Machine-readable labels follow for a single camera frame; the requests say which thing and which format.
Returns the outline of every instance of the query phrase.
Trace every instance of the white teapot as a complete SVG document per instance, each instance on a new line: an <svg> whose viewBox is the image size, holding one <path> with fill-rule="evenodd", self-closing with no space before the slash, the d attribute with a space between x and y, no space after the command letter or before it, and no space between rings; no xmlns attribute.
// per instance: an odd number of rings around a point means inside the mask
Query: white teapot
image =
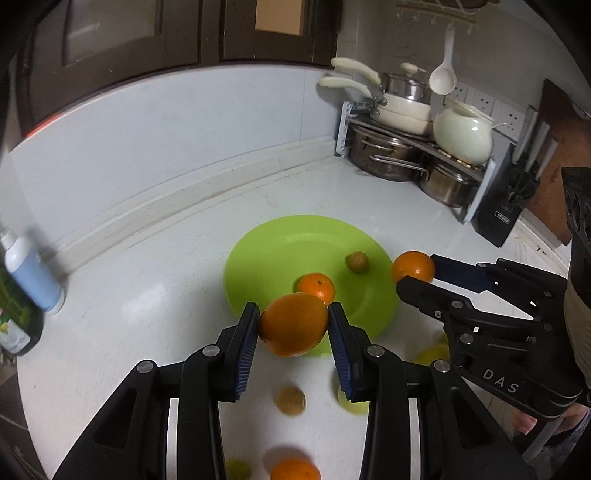
<svg viewBox="0 0 591 480"><path fill-rule="evenodd" d="M437 145L458 160L471 165L484 163L492 153L492 117L478 108L448 99L433 122Z"/></svg>

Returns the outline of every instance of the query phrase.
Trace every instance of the wooden cabinet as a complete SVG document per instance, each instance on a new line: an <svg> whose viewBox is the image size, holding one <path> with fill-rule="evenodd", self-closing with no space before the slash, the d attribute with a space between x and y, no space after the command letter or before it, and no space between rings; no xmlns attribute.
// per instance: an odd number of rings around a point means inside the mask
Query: wooden cabinet
<svg viewBox="0 0 591 480"><path fill-rule="evenodd" d="M330 65L340 18L337 0L222 0L222 60Z"/></svg>
<svg viewBox="0 0 591 480"><path fill-rule="evenodd" d="M199 63L199 0L64 0L20 52L24 131L117 83Z"/></svg>
<svg viewBox="0 0 591 480"><path fill-rule="evenodd" d="M21 128L122 82L242 60L330 65L340 0L63 0L21 49Z"/></svg>

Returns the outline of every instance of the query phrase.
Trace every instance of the white wall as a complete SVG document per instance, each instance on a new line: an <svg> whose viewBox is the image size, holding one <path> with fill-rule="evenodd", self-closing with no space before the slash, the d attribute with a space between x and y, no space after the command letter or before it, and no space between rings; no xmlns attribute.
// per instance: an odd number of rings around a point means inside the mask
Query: white wall
<svg viewBox="0 0 591 480"><path fill-rule="evenodd" d="M387 17L387 0L343 0L343 18L336 54L379 70Z"/></svg>
<svg viewBox="0 0 591 480"><path fill-rule="evenodd" d="M411 61L430 72L443 59L448 22L432 15L413 15L388 3L388 22L382 45L381 69L397 71ZM468 34L456 24L454 68L458 79L505 103L539 106L543 81L552 80L587 109L591 89L572 56L550 27L520 0L487 4Z"/></svg>
<svg viewBox="0 0 591 480"><path fill-rule="evenodd" d="M231 66L152 77L68 111L2 159L3 219L47 248L160 183L237 155L336 132L322 70Z"/></svg>

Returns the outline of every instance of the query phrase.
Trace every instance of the green plate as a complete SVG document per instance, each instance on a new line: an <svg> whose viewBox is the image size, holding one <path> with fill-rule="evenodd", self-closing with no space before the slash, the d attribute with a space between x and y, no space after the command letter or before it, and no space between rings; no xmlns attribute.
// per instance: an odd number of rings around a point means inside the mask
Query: green plate
<svg viewBox="0 0 591 480"><path fill-rule="evenodd" d="M345 264L345 257L355 251L368 256L367 273L354 273ZM246 302L256 302L263 311L294 292L303 275L323 273L335 284L334 301L343 304L349 323L374 338L398 307L391 265L384 249L358 228L333 218L294 215L263 223L243 236L226 261L224 285L239 317ZM310 353L329 356L328 336Z"/></svg>

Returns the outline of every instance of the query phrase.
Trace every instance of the pan handle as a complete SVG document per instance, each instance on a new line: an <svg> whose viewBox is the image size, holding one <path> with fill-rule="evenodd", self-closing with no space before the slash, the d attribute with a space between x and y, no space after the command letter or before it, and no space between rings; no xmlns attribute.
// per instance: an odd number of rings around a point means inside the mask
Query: pan handle
<svg viewBox="0 0 591 480"><path fill-rule="evenodd" d="M379 161L380 163L387 163L388 165L396 165L397 167L418 170L419 172L421 172L421 175L423 175L423 173L425 174L425 180L429 179L429 171L426 168L420 166L418 163L413 163L407 160L401 160L400 158L384 157L383 155L370 155L369 158L375 161Z"/></svg>
<svg viewBox="0 0 591 480"><path fill-rule="evenodd" d="M361 95L368 98L373 98L367 85L344 77L322 77L320 80L318 80L318 85L328 88L353 88L361 92Z"/></svg>
<svg viewBox="0 0 591 480"><path fill-rule="evenodd" d="M335 57L330 61L333 67L340 67L342 69L351 70L353 72L359 72L364 75L371 83L375 85L382 85L382 79L379 73L374 69L369 68L365 63L354 59L348 59L346 57Z"/></svg>
<svg viewBox="0 0 591 480"><path fill-rule="evenodd" d="M361 143L363 143L364 145L367 145L368 147L379 148L380 150L386 150L388 152L394 151L394 146L384 147L383 145L376 145L375 143L371 143L369 140L366 140L364 138L361 139Z"/></svg>

